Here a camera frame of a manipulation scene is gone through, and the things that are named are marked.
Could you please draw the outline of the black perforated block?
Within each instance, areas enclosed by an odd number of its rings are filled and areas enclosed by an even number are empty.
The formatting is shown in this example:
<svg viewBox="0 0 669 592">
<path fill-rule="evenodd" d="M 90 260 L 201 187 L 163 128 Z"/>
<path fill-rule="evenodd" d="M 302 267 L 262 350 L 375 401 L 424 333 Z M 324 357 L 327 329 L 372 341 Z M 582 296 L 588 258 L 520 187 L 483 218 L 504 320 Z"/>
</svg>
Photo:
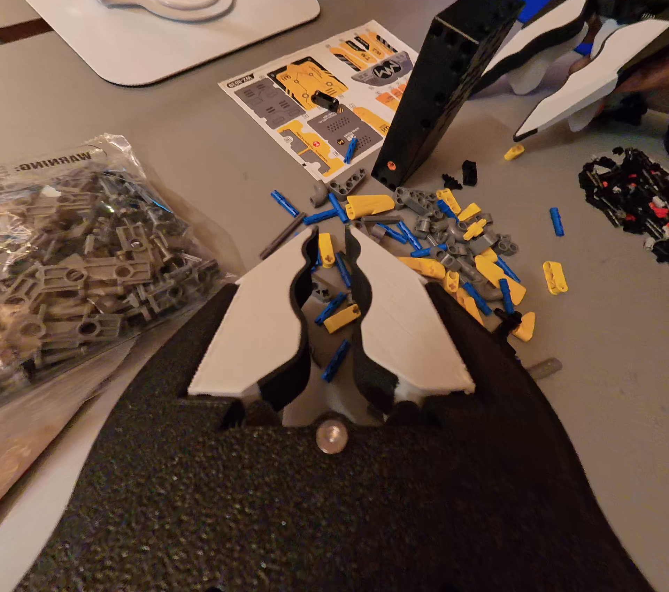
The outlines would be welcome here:
<svg viewBox="0 0 669 592">
<path fill-rule="evenodd" d="M 435 15 L 373 178 L 395 191 L 428 159 L 524 6 L 523 0 L 457 0 Z"/>
</svg>

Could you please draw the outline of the yellow grey sticker sheet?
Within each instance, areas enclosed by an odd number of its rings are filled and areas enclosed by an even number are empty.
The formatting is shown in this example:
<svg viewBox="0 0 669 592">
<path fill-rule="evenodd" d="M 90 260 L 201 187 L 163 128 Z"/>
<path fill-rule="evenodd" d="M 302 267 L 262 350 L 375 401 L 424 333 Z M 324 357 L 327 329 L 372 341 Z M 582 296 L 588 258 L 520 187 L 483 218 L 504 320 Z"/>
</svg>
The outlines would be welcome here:
<svg viewBox="0 0 669 592">
<path fill-rule="evenodd" d="M 372 20 L 220 83 L 221 88 L 314 179 L 342 176 L 378 151 L 417 52 Z M 337 111 L 314 105 L 321 90 Z M 351 164 L 348 143 L 359 141 Z"/>
</svg>

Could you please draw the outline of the pile of black red pieces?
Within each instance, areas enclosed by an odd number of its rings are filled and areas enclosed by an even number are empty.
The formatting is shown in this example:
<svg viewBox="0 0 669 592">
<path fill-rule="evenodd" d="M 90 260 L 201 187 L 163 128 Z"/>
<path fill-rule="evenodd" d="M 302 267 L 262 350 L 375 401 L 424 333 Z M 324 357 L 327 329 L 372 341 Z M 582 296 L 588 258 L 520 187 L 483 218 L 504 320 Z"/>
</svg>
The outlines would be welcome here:
<svg viewBox="0 0 669 592">
<path fill-rule="evenodd" d="M 585 200 L 616 228 L 645 236 L 644 247 L 668 262 L 668 170 L 637 148 L 616 147 L 578 176 Z"/>
</svg>

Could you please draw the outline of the white document stand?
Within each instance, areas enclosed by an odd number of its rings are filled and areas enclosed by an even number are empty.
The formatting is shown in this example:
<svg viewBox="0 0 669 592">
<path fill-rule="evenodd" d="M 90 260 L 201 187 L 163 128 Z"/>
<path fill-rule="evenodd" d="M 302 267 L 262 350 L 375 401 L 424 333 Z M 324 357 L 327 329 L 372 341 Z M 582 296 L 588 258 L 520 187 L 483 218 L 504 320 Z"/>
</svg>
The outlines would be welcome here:
<svg viewBox="0 0 669 592">
<path fill-rule="evenodd" d="M 317 0 L 26 0 L 101 78 L 144 86 L 315 19 Z"/>
</svg>

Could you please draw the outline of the person's right hand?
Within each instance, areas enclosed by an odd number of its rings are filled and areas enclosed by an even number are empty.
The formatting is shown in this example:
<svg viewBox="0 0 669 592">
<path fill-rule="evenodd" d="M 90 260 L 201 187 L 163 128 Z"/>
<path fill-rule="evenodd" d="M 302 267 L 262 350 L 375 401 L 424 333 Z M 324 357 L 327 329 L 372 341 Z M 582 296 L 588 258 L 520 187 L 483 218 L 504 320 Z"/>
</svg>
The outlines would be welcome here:
<svg viewBox="0 0 669 592">
<path fill-rule="evenodd" d="M 646 63 L 617 90 L 622 93 L 640 93 L 651 110 L 668 113 L 668 55 Z"/>
</svg>

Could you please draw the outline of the pile of yellow blue pieces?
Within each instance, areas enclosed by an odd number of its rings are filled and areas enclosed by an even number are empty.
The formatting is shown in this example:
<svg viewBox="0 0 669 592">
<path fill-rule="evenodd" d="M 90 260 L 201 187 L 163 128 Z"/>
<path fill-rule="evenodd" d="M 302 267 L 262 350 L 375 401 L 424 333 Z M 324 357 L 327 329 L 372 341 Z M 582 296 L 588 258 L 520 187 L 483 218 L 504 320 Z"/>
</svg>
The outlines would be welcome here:
<svg viewBox="0 0 669 592">
<path fill-rule="evenodd" d="M 297 223 L 317 225 L 332 217 L 347 218 L 353 226 L 369 238 L 381 240 L 391 237 L 401 244 L 410 244 L 414 251 L 397 256 L 407 269 L 425 280 L 437 281 L 444 290 L 454 296 L 466 311 L 482 323 L 481 315 L 492 315 L 492 303 L 502 302 L 503 312 L 497 312 L 501 323 L 495 332 L 505 340 L 513 334 L 520 340 L 529 341 L 535 328 L 535 314 L 515 311 L 525 294 L 514 273 L 496 250 L 488 246 L 482 251 L 475 249 L 478 239 L 490 238 L 486 222 L 489 219 L 476 212 L 470 220 L 459 220 L 454 214 L 455 199 L 449 190 L 440 190 L 435 195 L 418 193 L 421 203 L 436 203 L 438 218 L 430 214 L 418 217 L 415 232 L 408 229 L 402 217 L 381 217 L 393 213 L 399 201 L 391 195 L 360 195 L 335 181 L 325 185 L 319 182 L 311 197 L 311 204 L 320 208 L 330 203 L 332 208 L 310 215 L 300 213 L 288 198 L 272 190 L 272 198 L 288 211 Z"/>
</svg>

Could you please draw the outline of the clear bag of grey pieces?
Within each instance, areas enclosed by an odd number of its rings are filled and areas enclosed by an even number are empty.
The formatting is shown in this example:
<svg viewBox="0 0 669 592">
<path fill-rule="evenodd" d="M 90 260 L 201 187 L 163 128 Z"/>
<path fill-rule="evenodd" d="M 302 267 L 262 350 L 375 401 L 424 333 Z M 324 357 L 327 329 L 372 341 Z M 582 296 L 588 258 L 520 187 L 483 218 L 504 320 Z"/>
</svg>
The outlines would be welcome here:
<svg viewBox="0 0 669 592">
<path fill-rule="evenodd" d="M 1 405 L 238 278 L 130 143 L 1 162 Z"/>
</svg>

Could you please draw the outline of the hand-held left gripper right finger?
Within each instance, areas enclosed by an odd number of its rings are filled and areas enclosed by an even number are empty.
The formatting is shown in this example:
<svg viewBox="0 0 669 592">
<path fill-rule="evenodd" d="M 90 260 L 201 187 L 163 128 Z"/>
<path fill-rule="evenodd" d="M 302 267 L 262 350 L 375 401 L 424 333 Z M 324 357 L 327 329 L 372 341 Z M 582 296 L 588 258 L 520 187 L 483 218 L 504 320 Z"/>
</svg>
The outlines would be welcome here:
<svg viewBox="0 0 669 592">
<path fill-rule="evenodd" d="M 401 402 L 472 395 L 474 380 L 445 325 L 456 302 L 357 228 L 346 228 L 345 245 L 361 312 L 353 377 L 369 404 L 389 415 Z"/>
</svg>

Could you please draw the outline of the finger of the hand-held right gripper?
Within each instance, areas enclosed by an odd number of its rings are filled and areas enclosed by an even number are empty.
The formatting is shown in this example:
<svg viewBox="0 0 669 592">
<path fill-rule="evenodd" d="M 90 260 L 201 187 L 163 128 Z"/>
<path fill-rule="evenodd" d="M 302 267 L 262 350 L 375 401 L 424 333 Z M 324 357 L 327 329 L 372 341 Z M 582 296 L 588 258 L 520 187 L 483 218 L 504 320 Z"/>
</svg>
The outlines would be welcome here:
<svg viewBox="0 0 669 592">
<path fill-rule="evenodd" d="M 515 94 L 536 89 L 549 66 L 580 45 L 588 31 L 587 0 L 565 0 L 519 30 L 493 57 L 473 94 L 506 76 Z"/>
<path fill-rule="evenodd" d="M 570 75 L 559 90 L 535 107 L 514 134 L 514 141 L 521 142 L 594 106 L 617 86 L 621 69 L 667 30 L 668 21 L 658 18 L 615 28 L 603 25 L 590 63 Z"/>
</svg>

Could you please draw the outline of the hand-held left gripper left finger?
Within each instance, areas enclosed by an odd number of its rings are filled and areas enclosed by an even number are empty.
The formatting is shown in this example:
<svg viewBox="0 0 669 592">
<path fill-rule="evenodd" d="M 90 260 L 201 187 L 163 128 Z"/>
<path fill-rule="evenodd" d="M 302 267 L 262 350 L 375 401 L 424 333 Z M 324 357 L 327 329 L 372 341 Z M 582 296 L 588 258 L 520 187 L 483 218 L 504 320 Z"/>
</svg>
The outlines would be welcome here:
<svg viewBox="0 0 669 592">
<path fill-rule="evenodd" d="M 318 229 L 307 228 L 236 282 L 188 395 L 262 399 L 281 411 L 306 388 L 311 359 L 302 307 L 312 293 Z"/>
</svg>

